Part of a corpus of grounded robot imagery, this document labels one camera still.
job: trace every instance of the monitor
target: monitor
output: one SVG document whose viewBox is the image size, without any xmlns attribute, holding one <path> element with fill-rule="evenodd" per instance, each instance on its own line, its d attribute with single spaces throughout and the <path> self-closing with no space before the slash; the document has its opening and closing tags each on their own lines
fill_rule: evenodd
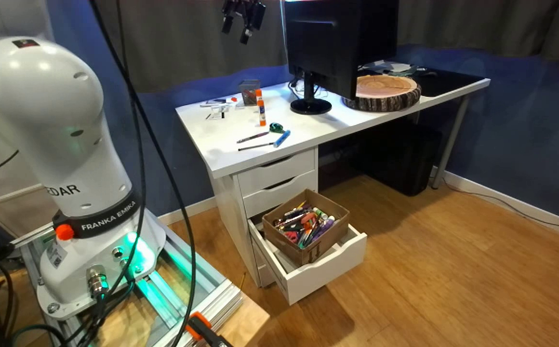
<svg viewBox="0 0 559 347">
<path fill-rule="evenodd" d="M 296 115 L 325 115 L 323 88 L 354 99 L 358 66 L 389 59 L 396 49 L 398 0 L 283 0 L 288 72 L 302 80 Z"/>
</svg>

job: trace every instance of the table leg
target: table leg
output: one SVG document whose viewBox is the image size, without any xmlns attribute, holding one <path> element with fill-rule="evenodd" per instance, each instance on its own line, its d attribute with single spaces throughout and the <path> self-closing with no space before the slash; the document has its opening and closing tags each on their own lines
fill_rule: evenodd
<svg viewBox="0 0 559 347">
<path fill-rule="evenodd" d="M 433 180 L 429 182 L 429 188 L 431 190 L 437 190 L 439 184 L 443 182 L 443 176 L 445 176 L 445 171 L 447 171 L 447 165 L 448 165 L 448 159 L 450 159 L 450 153 L 452 153 L 452 147 L 454 147 L 458 130 L 460 130 L 460 126 L 464 122 L 468 105 L 470 105 L 470 97 L 466 95 L 466 97 L 462 97 L 462 101 L 458 105 L 458 111 L 456 111 L 456 117 L 454 117 L 454 122 L 452 122 L 448 140 L 447 140 L 445 149 L 441 153 L 441 159 L 439 159 L 437 171 L 433 174 Z"/>
</svg>

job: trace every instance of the small container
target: small container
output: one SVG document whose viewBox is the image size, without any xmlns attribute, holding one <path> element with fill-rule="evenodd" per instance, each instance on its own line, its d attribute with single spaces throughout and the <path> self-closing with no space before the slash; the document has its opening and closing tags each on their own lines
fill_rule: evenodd
<svg viewBox="0 0 559 347">
<path fill-rule="evenodd" d="M 304 250 L 298 250 L 283 232 L 273 228 L 273 223 L 281 219 L 283 215 L 290 213 L 300 203 L 306 203 L 310 207 L 315 207 L 323 211 L 325 215 L 335 219 L 335 225 L 325 230 L 321 236 L 317 236 L 310 246 Z M 350 213 L 331 200 L 317 196 L 315 192 L 302 192 L 300 196 L 292 198 L 285 205 L 277 207 L 275 211 L 261 217 L 261 228 L 263 238 L 273 244 L 287 259 L 290 259 L 296 267 L 308 265 L 317 261 L 319 255 L 323 255 L 327 250 L 333 248 L 337 240 L 340 240 L 346 234 Z"/>
</svg>

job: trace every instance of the white wall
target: white wall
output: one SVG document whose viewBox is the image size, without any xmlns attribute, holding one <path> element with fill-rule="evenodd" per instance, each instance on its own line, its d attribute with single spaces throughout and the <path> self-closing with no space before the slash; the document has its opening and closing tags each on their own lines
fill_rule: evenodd
<svg viewBox="0 0 559 347">
<path fill-rule="evenodd" d="M 51 39 L 44 0 L 0 0 L 0 38 L 13 36 Z M 13 151 L 7 140 L 0 138 L 0 163 Z M 49 223 L 55 213 L 48 196 L 30 188 L 36 188 L 36 180 L 21 155 L 0 169 L 0 200 L 13 192 L 28 192 L 15 200 L 0 201 L 0 225 L 15 238 Z"/>
</svg>

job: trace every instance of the wooden slice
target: wooden slice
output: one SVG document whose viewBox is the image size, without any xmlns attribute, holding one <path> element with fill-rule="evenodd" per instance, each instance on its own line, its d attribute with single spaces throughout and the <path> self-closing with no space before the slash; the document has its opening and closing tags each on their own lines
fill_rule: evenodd
<svg viewBox="0 0 559 347">
<path fill-rule="evenodd" d="M 420 99 L 420 88 L 398 76 L 360 76 L 356 99 L 342 99 L 348 109 L 364 113 L 394 113 L 410 109 Z"/>
</svg>

